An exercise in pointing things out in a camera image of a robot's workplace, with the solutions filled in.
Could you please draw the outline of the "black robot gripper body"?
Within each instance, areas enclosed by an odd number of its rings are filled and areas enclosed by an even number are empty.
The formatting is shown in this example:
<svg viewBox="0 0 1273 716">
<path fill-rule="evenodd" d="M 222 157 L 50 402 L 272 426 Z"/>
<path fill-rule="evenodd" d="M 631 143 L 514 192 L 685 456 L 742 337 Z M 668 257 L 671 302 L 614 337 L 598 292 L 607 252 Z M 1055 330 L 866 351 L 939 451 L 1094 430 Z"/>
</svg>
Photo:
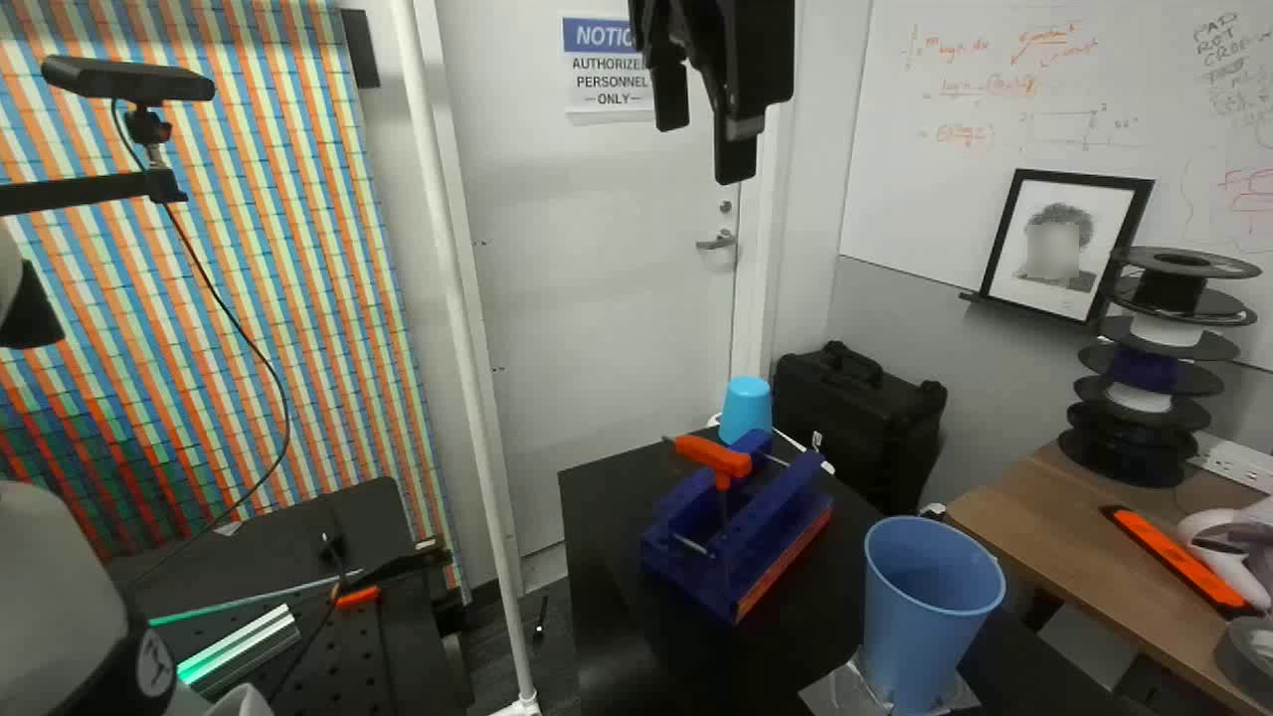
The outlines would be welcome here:
<svg viewBox="0 0 1273 716">
<path fill-rule="evenodd" d="M 645 68 L 677 54 L 699 72 L 722 139 L 756 139 L 797 86 L 797 0 L 627 0 Z"/>
</svg>

